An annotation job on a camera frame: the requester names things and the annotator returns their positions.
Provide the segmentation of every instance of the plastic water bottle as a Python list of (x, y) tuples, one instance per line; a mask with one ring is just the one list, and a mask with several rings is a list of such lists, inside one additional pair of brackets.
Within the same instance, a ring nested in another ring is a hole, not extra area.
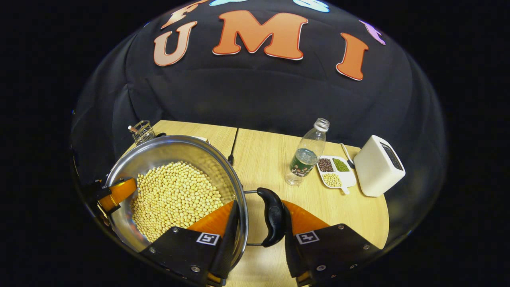
[(285, 174), (285, 181), (290, 185), (299, 185), (314, 168), (326, 146), (326, 132), (329, 122), (318, 118), (311, 129), (299, 142), (296, 153)]

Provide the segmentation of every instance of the wire basket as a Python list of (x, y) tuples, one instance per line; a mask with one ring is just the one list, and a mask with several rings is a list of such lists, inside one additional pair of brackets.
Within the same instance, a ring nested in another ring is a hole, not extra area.
[(136, 145), (140, 145), (156, 137), (149, 121), (140, 121), (134, 127), (130, 128), (130, 132)]

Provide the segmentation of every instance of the wooden table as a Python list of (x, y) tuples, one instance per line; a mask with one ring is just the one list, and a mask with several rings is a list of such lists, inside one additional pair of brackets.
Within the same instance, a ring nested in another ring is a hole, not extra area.
[[(156, 133), (206, 137), (225, 157), (230, 155), (236, 128), (195, 123), (159, 121), (153, 125)], [(349, 187), (350, 194), (326, 187), (317, 171), (311, 171), (300, 186), (290, 186), (284, 180), (288, 165), (301, 140), (300, 137), (239, 129), (234, 149), (234, 170), (244, 190), (268, 188), (286, 201), (308, 210), (330, 225), (344, 223), (382, 249), (388, 238), (389, 217), (384, 195), (367, 197), (359, 183)], [(353, 158), (360, 148), (346, 146)], [(338, 143), (327, 142), (324, 155), (347, 159)], [(264, 203), (255, 194), (246, 195), (248, 206), (248, 243), (260, 243), (267, 236)], [(230, 272), (228, 287), (288, 286), (295, 287), (285, 259), (284, 240), (264, 248), (247, 246), (243, 257)]]

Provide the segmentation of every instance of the black background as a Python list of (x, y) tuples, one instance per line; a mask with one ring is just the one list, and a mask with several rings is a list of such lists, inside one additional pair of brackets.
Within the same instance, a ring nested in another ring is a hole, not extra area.
[[(4, 77), (3, 111), (10, 118), (3, 142), (5, 161), (17, 168), (8, 166), (7, 194), (18, 199), (2, 203), (7, 283), (175, 285), (95, 226), (72, 187), (65, 151), (71, 110), (87, 77), (123, 38), (180, 3), (30, 2), (5, 11), (4, 58), (14, 65)], [(425, 220), (339, 284), (503, 284), (508, 2), (338, 6), (391, 35), (417, 60), (444, 106), (450, 145), (447, 182)]]

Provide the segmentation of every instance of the bottle label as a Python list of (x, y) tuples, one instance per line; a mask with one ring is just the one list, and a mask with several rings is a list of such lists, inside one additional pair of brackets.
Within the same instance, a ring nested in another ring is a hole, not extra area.
[(296, 155), (294, 155), (294, 158), (292, 158), (292, 161), (290, 162), (289, 168), (293, 174), (303, 177), (310, 173), (310, 171), (314, 168), (314, 164), (304, 164), (299, 161), (299, 159), (297, 159)]

